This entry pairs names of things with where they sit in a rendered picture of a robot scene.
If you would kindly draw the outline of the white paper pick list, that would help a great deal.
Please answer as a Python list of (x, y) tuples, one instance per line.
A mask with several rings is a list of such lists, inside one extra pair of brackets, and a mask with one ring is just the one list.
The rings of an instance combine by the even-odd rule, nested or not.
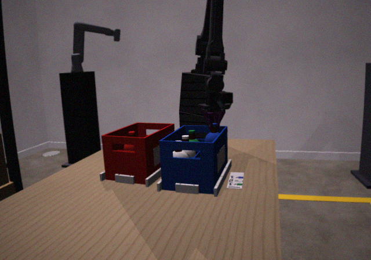
[(242, 189), (244, 172), (231, 172), (227, 189)]

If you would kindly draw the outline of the blue plastic crate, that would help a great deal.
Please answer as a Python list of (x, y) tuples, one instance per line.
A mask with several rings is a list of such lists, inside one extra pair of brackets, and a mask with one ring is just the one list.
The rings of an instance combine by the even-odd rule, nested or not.
[[(214, 187), (228, 162), (227, 126), (219, 126), (213, 142), (183, 142), (189, 130), (209, 133), (208, 126), (183, 125), (159, 141), (162, 190), (175, 190), (176, 183), (199, 185), (199, 193), (214, 194)], [(180, 140), (180, 141), (177, 141)], [(174, 150), (194, 150), (189, 158), (173, 157)]]

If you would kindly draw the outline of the blue bottle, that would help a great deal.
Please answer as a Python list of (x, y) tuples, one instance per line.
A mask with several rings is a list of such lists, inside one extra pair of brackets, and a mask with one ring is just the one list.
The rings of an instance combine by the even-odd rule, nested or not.
[(218, 135), (217, 123), (213, 123), (212, 130), (205, 137), (205, 142), (213, 142)]

